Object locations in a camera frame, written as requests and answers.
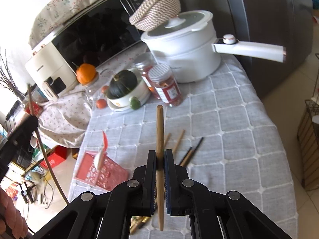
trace white air fryer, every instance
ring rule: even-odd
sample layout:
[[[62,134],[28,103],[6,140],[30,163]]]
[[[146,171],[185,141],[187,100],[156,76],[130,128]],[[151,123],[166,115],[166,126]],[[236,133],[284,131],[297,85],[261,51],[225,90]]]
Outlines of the white air fryer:
[[[75,73],[51,42],[26,63],[26,70],[51,101],[78,84]]]

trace metal screw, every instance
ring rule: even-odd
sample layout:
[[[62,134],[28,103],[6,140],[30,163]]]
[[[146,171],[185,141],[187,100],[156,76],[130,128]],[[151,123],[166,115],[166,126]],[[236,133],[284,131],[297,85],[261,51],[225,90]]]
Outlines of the metal screw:
[[[182,181],[181,184],[183,184],[185,187],[192,187],[192,186],[194,186],[195,183],[191,179],[185,179]]]
[[[81,195],[81,199],[83,201],[90,201],[91,199],[93,199],[93,194],[90,192],[85,192]]]
[[[131,187],[131,188],[135,188],[139,185],[138,180],[129,180],[127,181],[127,186]]]
[[[229,198],[232,199],[232,200],[238,200],[238,199],[240,199],[240,194],[239,194],[239,192],[237,192],[237,191],[231,191],[231,192],[229,192],[229,193],[228,193],[228,196],[229,196]]]

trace gray refrigerator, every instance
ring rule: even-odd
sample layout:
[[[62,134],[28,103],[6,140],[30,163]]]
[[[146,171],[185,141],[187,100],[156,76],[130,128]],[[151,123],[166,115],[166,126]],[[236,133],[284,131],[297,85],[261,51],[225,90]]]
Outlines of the gray refrigerator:
[[[312,48],[311,0],[180,0],[182,11],[208,10],[218,37],[285,46],[284,64],[236,56],[259,97],[265,96],[297,68]]]

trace cooking pot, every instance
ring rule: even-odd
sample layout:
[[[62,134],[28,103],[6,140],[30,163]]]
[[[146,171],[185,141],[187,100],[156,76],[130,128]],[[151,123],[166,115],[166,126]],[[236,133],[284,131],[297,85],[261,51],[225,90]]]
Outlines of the cooking pot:
[[[218,39],[212,18],[211,12],[203,10],[180,13],[144,32],[141,40],[158,62],[170,65],[179,83],[198,81],[213,73],[220,65],[220,53],[284,62],[282,46],[238,41],[231,34]]]

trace woven basket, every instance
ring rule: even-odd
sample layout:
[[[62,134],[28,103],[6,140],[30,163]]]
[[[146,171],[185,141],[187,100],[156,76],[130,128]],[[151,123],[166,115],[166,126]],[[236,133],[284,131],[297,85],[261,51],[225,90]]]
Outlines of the woven basket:
[[[179,0],[145,0],[129,21],[136,28],[151,31],[181,11]]]

